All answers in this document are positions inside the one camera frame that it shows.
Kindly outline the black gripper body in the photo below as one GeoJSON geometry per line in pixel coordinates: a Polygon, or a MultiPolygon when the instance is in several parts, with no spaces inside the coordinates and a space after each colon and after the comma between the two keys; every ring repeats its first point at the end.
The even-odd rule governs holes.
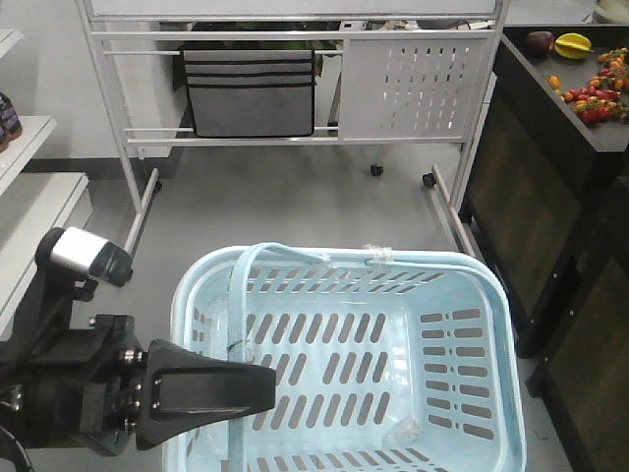
{"type": "Polygon", "coordinates": [[[21,362],[3,363],[2,431],[25,449],[121,454],[139,420],[147,358],[134,328],[131,316],[98,315],[93,327],[52,332],[21,362]]]}

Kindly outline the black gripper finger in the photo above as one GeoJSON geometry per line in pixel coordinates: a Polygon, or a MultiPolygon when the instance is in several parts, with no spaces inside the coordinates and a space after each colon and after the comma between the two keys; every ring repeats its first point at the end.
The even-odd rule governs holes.
{"type": "Polygon", "coordinates": [[[273,369],[154,340],[142,378],[136,447],[148,450],[195,428],[270,410],[275,399],[273,369]]]}

